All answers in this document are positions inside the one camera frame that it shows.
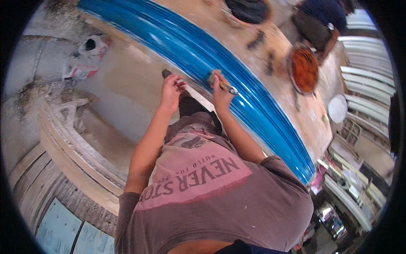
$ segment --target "blue painted stripe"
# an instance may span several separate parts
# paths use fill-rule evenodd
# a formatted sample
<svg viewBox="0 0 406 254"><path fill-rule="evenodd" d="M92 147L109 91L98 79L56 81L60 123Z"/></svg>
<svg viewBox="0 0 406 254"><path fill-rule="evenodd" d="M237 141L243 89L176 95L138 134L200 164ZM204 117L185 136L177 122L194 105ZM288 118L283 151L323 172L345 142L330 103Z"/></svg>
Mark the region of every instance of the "blue painted stripe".
<svg viewBox="0 0 406 254"><path fill-rule="evenodd" d="M315 168L292 124L255 75L209 34L149 0L80 0L78 8L153 49L208 91L208 75L221 69L240 92L231 112L308 183Z"/></svg>

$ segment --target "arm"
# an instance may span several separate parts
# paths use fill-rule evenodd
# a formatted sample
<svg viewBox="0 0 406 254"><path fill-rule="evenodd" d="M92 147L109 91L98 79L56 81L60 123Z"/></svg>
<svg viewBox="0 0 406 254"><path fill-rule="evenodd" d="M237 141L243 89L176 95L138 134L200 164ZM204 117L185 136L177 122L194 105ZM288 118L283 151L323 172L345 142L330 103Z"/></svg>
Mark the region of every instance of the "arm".
<svg viewBox="0 0 406 254"><path fill-rule="evenodd" d="M265 155L259 145L243 130L231 115L229 107L234 95L220 88L220 80L227 82L223 75L214 75L213 104L223 127L238 152L238 155L246 161L259 164L265 159Z"/></svg>
<svg viewBox="0 0 406 254"><path fill-rule="evenodd" d="M323 61L327 58L330 51L334 48L334 45L337 42L338 36L340 36L340 32L337 30L337 28L334 28L333 32L331 33L330 39L326 43L324 52L318 58L319 66L321 66L323 64Z"/></svg>
<svg viewBox="0 0 406 254"><path fill-rule="evenodd" d="M179 95L184 90L184 82L176 83L181 78L182 76L171 74L164 80L158 110L155 112L146 133L134 149L124 192L141 193L147 187L164 142L169 120L176 112L179 105Z"/></svg>

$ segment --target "gray t-shirt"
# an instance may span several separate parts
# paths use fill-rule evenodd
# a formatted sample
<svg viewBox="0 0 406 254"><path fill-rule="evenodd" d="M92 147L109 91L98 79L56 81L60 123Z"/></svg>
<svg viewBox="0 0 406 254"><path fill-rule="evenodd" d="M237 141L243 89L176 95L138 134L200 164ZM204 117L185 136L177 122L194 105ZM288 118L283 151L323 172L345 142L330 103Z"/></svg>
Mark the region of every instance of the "gray t-shirt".
<svg viewBox="0 0 406 254"><path fill-rule="evenodd" d="M170 126L153 184L119 197L116 253L167 253L204 239L288 251L302 236L313 203L298 178L278 156L240 159L212 130L206 113Z"/></svg>

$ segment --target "dark blue shirt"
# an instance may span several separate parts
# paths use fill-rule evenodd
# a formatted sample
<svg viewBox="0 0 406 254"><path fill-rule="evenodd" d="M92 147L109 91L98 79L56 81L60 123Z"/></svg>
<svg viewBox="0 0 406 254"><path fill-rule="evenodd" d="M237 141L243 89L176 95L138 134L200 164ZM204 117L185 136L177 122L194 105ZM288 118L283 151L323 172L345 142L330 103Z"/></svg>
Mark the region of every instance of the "dark blue shirt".
<svg viewBox="0 0 406 254"><path fill-rule="evenodd" d="M300 9L325 26L332 23L340 34L346 30L346 12L338 0L306 0Z"/></svg>

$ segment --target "man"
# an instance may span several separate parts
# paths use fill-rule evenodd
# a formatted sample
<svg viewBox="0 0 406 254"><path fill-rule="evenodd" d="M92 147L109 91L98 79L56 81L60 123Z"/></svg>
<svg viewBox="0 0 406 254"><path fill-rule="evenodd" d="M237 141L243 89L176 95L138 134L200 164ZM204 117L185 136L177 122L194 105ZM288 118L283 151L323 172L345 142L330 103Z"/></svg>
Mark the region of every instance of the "man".
<svg viewBox="0 0 406 254"><path fill-rule="evenodd" d="M354 13L351 0L305 0L293 16L293 23L310 46L317 50L319 65L333 49L347 27L346 15Z"/></svg>
<svg viewBox="0 0 406 254"><path fill-rule="evenodd" d="M313 213L308 191L278 156L265 158L231 115L234 96L220 88L223 75L214 76L213 104L227 134L187 97L181 78L164 80L160 106L134 150L115 252L289 251ZM168 127L178 106L181 118Z"/></svg>

